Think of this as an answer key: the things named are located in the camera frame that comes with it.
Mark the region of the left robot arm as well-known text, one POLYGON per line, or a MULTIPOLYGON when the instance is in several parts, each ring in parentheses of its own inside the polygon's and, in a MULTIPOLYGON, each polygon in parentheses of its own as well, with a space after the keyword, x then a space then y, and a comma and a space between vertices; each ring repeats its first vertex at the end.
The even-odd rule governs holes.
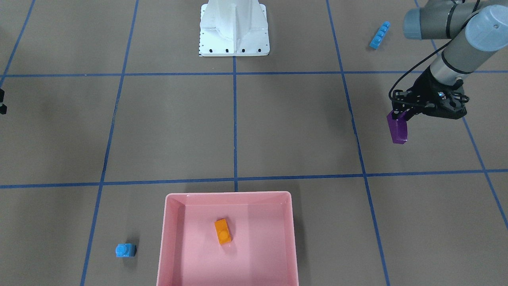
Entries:
POLYGON ((424 114, 445 119, 466 116, 464 81, 507 46, 506 0, 430 0, 405 14, 405 38, 446 39, 437 58, 407 90, 392 88, 389 119, 408 121, 424 114))

